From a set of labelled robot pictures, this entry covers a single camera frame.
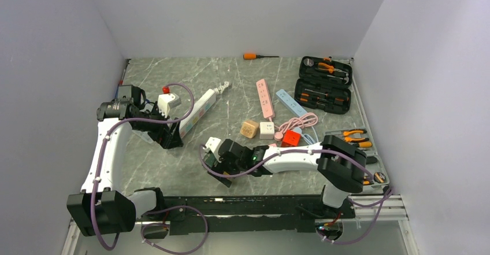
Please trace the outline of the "beige cube socket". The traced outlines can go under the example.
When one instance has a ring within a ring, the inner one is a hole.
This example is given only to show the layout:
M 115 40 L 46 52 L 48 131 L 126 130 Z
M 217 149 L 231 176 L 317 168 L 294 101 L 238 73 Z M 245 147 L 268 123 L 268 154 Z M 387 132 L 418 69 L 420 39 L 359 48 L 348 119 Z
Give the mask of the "beige cube socket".
M 253 120 L 246 120 L 243 122 L 240 128 L 240 134 L 245 136 L 246 138 L 252 139 L 256 136 L 259 130 L 259 123 Z

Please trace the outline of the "white cube socket top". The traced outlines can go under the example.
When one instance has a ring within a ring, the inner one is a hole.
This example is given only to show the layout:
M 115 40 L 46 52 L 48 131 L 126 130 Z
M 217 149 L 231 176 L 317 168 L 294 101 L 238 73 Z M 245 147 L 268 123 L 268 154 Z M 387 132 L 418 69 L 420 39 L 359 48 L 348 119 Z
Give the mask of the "white cube socket top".
M 259 124 L 259 138 L 263 140 L 274 139 L 275 126 L 271 121 L 263 121 Z

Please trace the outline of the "pink power strip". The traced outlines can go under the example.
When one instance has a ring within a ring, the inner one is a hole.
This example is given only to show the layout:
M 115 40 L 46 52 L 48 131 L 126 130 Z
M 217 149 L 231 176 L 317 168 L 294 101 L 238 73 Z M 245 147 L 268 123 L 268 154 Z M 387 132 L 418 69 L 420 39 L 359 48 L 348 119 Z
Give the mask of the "pink power strip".
M 262 114 L 265 119 L 272 120 L 274 118 L 274 110 L 272 99 L 269 94 L 268 85 L 265 79 L 256 82 L 258 97 L 262 109 Z

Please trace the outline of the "red cube socket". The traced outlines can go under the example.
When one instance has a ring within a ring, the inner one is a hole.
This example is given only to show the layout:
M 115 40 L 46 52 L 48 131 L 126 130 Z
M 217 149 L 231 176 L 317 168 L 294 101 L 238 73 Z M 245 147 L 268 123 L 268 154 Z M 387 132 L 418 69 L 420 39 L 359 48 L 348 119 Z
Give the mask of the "red cube socket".
M 281 147 L 297 147 L 300 140 L 301 134 L 292 130 L 287 130 L 284 133 L 283 139 L 281 141 Z

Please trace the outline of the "white long power strip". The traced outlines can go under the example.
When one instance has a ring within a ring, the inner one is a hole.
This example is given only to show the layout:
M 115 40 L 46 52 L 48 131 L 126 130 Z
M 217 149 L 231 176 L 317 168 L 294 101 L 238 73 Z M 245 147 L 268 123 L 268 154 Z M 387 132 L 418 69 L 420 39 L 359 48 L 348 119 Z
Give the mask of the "white long power strip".
M 217 90 L 208 89 L 195 103 L 190 115 L 180 122 L 180 137 L 184 138 L 193 126 L 203 117 L 203 115 L 212 107 L 217 99 Z

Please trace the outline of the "light blue power strip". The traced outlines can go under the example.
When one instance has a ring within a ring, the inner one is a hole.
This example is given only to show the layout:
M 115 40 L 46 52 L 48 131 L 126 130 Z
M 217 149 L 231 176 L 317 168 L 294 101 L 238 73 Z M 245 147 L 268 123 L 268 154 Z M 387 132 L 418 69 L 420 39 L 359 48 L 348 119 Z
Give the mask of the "light blue power strip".
M 276 97 L 279 101 L 296 117 L 302 117 L 307 114 L 307 111 L 297 103 L 284 89 L 276 92 Z

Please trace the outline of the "black tool case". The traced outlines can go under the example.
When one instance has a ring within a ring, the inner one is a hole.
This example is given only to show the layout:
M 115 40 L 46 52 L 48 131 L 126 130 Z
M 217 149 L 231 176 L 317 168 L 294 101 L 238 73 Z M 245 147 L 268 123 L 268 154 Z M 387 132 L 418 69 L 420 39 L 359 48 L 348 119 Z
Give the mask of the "black tool case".
M 319 71 L 317 69 L 319 62 L 334 66 L 334 73 Z M 352 66 L 348 63 L 336 61 L 331 57 L 304 56 L 299 66 L 294 100 L 310 109 L 346 114 L 351 106 L 352 78 Z

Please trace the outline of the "grey tool case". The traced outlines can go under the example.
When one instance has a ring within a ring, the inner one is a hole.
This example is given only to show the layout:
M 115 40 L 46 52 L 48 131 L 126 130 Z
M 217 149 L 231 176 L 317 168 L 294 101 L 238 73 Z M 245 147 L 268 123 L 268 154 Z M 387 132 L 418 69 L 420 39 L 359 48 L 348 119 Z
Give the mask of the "grey tool case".
M 366 129 L 368 131 L 368 129 L 366 127 L 363 127 L 363 126 L 361 126 L 359 128 L 353 128 L 350 130 L 354 130 L 354 129 Z M 327 131 L 324 133 L 324 135 L 325 136 L 333 135 L 333 136 L 338 137 L 338 135 L 340 134 L 341 131 L 345 131 L 345 130 Z M 380 156 L 378 155 L 377 150 L 374 146 L 373 138 L 372 138 L 372 135 L 369 131 L 367 132 L 367 135 L 370 139 L 370 141 L 368 141 L 368 142 L 348 143 L 348 144 L 353 145 L 354 147 L 360 149 L 361 151 L 363 151 L 366 154 L 367 160 L 366 160 L 366 166 L 365 167 L 368 171 L 370 171 L 374 175 L 374 179 L 372 182 L 368 182 L 368 176 L 365 175 L 364 183 L 363 183 L 364 191 L 381 190 L 384 187 L 388 186 L 389 178 L 388 178 L 387 172 L 384 168 L 383 162 L 382 162 Z

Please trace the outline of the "dark green cube socket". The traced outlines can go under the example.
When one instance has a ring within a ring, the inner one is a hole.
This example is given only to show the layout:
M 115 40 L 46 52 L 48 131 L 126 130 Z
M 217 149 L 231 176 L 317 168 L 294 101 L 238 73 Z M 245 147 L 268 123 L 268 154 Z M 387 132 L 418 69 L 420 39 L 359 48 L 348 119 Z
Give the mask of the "dark green cube socket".
M 204 156 L 204 162 L 209 168 L 214 167 L 214 165 L 216 163 L 216 158 L 215 158 L 214 154 L 213 153 L 206 153 Z

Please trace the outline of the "clear plastic parts box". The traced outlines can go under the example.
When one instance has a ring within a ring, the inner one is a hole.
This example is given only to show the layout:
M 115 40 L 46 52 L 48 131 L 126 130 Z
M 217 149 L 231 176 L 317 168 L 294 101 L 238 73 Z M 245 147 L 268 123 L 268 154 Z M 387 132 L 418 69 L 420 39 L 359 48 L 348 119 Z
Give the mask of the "clear plastic parts box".
M 137 131 L 137 130 L 133 130 L 132 131 L 136 136 L 138 136 L 140 139 L 142 139 L 143 141 L 151 144 L 154 142 L 154 140 L 151 138 L 151 136 L 149 135 L 148 132 L 143 132 L 143 131 Z

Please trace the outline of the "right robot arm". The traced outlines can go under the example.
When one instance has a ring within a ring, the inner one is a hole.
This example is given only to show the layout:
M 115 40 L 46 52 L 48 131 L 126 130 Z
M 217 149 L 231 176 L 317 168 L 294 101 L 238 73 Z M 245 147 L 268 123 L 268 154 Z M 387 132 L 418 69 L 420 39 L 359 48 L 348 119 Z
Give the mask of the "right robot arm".
M 199 160 L 207 172 L 229 187 L 232 178 L 260 177 L 288 171 L 320 173 L 326 180 L 318 209 L 333 217 L 350 194 L 363 191 L 364 180 L 374 179 L 366 168 L 364 151 L 328 135 L 322 142 L 299 147 L 260 145 L 253 148 L 211 137 L 200 146 Z

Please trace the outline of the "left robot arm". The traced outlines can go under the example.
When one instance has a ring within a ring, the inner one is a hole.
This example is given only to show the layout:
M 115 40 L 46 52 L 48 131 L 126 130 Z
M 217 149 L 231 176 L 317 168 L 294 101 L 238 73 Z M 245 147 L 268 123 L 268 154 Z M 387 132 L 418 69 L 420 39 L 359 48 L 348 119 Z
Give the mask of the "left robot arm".
M 166 212 L 158 187 L 136 190 L 126 197 L 120 191 L 120 172 L 129 137 L 133 131 L 146 132 L 163 149 L 181 147 L 178 119 L 169 112 L 181 104 L 168 88 L 146 109 L 146 93 L 134 85 L 119 86 L 117 95 L 96 111 L 98 138 L 94 158 L 85 182 L 77 194 L 68 196 L 66 207 L 84 236 L 130 232 L 146 215 L 161 219 Z

